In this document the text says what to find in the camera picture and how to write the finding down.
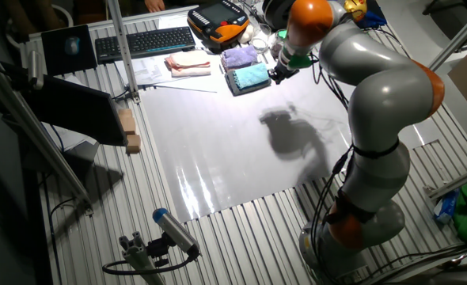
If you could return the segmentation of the bystander hand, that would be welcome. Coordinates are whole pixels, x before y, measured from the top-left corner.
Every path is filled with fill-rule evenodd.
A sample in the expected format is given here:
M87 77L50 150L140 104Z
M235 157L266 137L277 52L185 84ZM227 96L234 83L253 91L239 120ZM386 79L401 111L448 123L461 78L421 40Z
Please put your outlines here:
M156 13L165 10L165 3L163 0L144 0L144 4L150 13Z

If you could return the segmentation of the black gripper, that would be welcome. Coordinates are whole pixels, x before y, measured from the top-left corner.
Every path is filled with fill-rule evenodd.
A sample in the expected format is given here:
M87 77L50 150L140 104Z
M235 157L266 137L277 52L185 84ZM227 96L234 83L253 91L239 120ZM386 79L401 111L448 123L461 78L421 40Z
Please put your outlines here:
M279 84L281 79L284 79L283 83L296 82L297 77L295 74L297 73L298 69L292 70L289 67L284 66L282 63L277 63L275 69L268 71L269 78L276 84Z

